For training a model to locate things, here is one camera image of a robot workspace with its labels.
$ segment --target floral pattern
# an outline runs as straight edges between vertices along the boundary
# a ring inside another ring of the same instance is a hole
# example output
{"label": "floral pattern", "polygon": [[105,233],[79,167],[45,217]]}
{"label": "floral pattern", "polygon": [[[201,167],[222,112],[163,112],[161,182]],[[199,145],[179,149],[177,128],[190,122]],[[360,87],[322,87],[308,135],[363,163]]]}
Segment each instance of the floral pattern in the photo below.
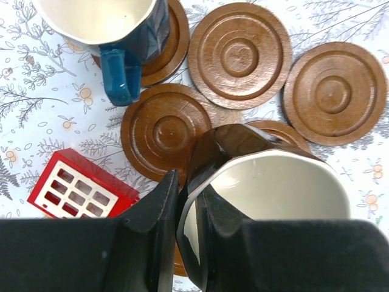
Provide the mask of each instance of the floral pattern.
{"label": "floral pattern", "polygon": [[[291,37],[294,58],[328,41],[349,41],[368,49],[389,72],[389,1],[384,0],[181,0],[192,33],[220,5],[249,2],[272,11]],[[40,18],[30,0],[0,0],[0,217],[42,218],[26,204],[40,173],[56,150],[71,147],[138,189],[156,185],[127,161],[120,142],[125,108],[112,106],[102,73],[89,52],[64,40]],[[187,61],[167,82],[194,88]],[[280,94],[244,120],[286,122]],[[353,217],[389,235],[389,106],[363,138],[341,147],[310,144],[355,190]],[[175,277],[173,291],[199,291]]]}

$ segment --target brown round coaster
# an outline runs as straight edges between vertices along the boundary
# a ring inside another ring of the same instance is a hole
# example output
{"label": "brown round coaster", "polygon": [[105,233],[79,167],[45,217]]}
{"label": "brown round coaster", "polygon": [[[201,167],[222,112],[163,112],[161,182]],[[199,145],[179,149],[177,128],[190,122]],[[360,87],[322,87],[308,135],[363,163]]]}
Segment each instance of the brown round coaster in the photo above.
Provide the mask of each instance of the brown round coaster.
{"label": "brown round coaster", "polygon": [[184,263],[181,258],[180,250],[176,243],[176,251],[174,253],[174,275],[187,277],[187,272],[184,268]]}
{"label": "brown round coaster", "polygon": [[356,141],[374,127],[386,95],[379,62],[355,44],[335,42],[311,49],[296,62],[283,106],[303,137],[336,146]]}
{"label": "brown round coaster", "polygon": [[298,134],[292,127],[274,120],[255,120],[247,123],[257,129],[260,129],[270,135],[273,135],[285,142],[296,145],[298,148],[310,153],[308,143],[303,136]]}
{"label": "brown round coaster", "polygon": [[233,3],[209,13],[193,32],[189,70],[211,102],[236,110],[271,99],[284,85],[292,49],[280,20],[255,4]]}
{"label": "brown round coaster", "polygon": [[124,114],[120,131],[129,162],[142,175],[160,181],[178,169],[185,182],[191,146],[212,128],[200,93],[180,84],[159,84],[146,89]]}
{"label": "brown round coaster", "polygon": [[[181,66],[188,52],[189,25],[185,10],[179,0],[168,0],[170,34],[162,54],[150,64],[142,67],[142,86],[162,82],[172,76]],[[100,59],[92,56],[97,66]]]}

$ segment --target tablecloth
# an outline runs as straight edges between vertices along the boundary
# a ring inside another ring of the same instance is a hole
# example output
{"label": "tablecloth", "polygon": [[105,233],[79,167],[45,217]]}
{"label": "tablecloth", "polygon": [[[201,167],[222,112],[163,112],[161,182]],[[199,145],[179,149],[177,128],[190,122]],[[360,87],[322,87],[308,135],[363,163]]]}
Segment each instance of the tablecloth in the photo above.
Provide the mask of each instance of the tablecloth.
{"label": "tablecloth", "polygon": [[[242,1],[181,0],[191,32],[213,9]],[[246,0],[279,17],[294,58],[329,41],[356,43],[389,72],[389,1]],[[187,62],[167,82],[193,85]],[[146,195],[156,185],[127,161],[120,143],[124,108],[107,99],[101,70],[89,52],[67,43],[29,0],[0,0],[0,217],[41,218],[26,202],[51,154],[74,148]],[[279,94],[243,112],[245,120],[285,122]],[[363,138],[341,147],[310,144],[312,152],[353,185],[354,218],[389,235],[389,108]],[[175,277],[173,291],[199,291]]]}

